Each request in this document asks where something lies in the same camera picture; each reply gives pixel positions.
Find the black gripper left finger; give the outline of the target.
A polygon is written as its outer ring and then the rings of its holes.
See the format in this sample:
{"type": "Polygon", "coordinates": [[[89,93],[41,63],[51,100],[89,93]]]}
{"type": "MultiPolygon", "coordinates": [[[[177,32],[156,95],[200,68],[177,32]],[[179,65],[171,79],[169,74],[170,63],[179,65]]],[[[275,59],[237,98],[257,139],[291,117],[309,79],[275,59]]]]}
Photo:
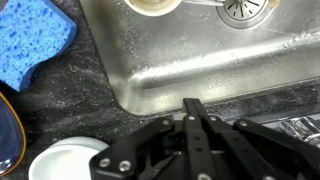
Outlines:
{"type": "Polygon", "coordinates": [[[214,177],[209,117],[198,99],[183,100],[180,120],[156,119],[89,161],[91,180],[199,180],[214,177]]]}

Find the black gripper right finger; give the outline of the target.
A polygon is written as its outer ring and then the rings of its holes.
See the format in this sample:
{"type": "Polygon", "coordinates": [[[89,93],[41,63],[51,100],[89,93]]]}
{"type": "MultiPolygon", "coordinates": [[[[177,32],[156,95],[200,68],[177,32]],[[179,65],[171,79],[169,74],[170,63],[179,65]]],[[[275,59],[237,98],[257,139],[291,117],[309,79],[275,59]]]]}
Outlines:
{"type": "Polygon", "coordinates": [[[199,99],[196,109],[210,146],[230,155],[246,180],[320,180],[317,147],[247,119],[213,121],[199,99]]]}

